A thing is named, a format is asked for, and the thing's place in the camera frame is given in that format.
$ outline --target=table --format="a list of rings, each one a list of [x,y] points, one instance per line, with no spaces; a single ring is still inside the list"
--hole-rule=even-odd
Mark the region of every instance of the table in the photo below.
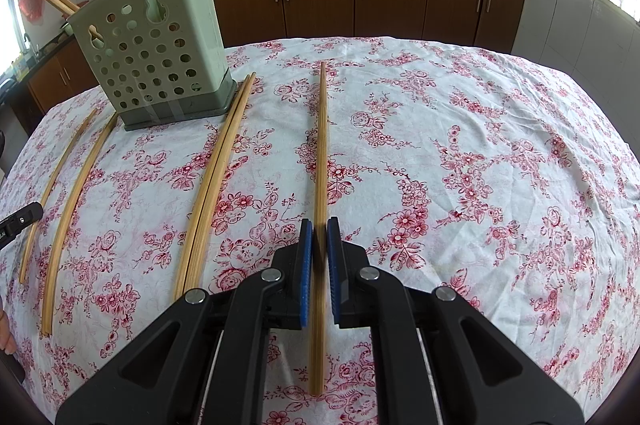
[[[484,313],[589,417],[640,339],[640,166],[567,75],[482,49],[392,38],[279,40],[228,51],[257,72],[212,219],[201,286],[234,288],[311,217],[320,61],[327,62],[329,215],[408,286],[446,284]],[[222,117],[108,138],[84,186],[58,274],[53,335],[39,334],[50,245],[92,141],[113,113],[100,88],[52,109],[0,193],[0,215],[39,200],[75,128],[99,114],[38,224],[0,251],[0,286],[26,387],[56,408],[171,304],[180,247]],[[306,333],[270,333],[268,425],[372,424],[366,329],[329,326],[326,391],[307,389]]]

